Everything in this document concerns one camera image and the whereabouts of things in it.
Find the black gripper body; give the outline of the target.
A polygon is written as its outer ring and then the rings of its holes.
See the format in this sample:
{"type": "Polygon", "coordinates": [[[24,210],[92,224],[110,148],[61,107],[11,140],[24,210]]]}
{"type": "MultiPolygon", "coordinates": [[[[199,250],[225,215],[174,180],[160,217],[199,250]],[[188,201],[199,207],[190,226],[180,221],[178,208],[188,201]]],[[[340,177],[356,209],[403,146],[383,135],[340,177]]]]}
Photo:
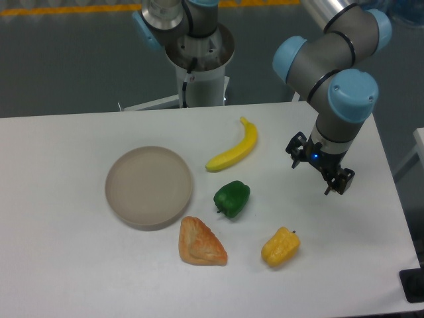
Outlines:
{"type": "Polygon", "coordinates": [[[319,132],[312,132],[303,147],[305,159],[324,176],[336,176],[346,154],[346,144],[332,142],[319,132]]]}

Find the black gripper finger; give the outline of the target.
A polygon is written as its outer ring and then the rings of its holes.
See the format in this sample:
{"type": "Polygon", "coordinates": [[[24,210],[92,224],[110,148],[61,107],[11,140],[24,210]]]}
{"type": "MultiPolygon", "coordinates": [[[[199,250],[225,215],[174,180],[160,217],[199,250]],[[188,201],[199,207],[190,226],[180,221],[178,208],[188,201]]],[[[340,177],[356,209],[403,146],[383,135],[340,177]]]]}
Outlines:
{"type": "Polygon", "coordinates": [[[327,183],[325,195],[331,191],[342,195],[351,185],[355,172],[348,168],[331,168],[323,170],[323,179],[327,183]]]}
{"type": "Polygon", "coordinates": [[[290,158],[292,159],[292,169],[295,169],[300,162],[307,161],[307,156],[304,149],[305,146],[307,146],[307,139],[302,132],[298,132],[289,141],[286,147],[286,153],[289,154],[290,158]]]}

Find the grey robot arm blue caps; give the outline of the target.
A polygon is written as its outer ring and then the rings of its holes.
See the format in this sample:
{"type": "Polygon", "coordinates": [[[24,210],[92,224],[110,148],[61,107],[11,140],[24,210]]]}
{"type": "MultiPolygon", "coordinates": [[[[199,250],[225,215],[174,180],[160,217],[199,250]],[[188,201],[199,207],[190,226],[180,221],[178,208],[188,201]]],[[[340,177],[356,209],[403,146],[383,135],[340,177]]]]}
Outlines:
{"type": "MultiPolygon", "coordinates": [[[[174,65],[180,107],[222,106],[225,67],[233,57],[232,34],[218,21],[217,1],[143,1],[132,15],[151,49],[164,49],[174,65]]],[[[344,193],[354,172],[341,161],[378,100],[374,78],[355,68],[392,37],[388,17],[363,10],[354,1],[304,1],[303,7],[323,31],[309,42],[285,40],[272,67],[318,116],[309,136],[297,133],[286,152],[294,164],[308,162],[327,189],[344,193]]]]}

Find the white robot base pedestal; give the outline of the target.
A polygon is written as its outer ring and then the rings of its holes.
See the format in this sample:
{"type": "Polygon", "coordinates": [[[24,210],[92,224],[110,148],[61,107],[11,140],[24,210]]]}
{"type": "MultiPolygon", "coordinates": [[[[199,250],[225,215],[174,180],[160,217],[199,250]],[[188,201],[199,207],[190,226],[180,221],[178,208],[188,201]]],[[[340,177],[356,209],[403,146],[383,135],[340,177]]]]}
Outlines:
{"type": "Polygon", "coordinates": [[[175,68],[178,93],[146,103],[125,107],[123,111],[159,110],[222,106],[229,77],[225,68],[235,51],[230,30],[219,23],[205,38],[185,35],[165,48],[175,68]]]}

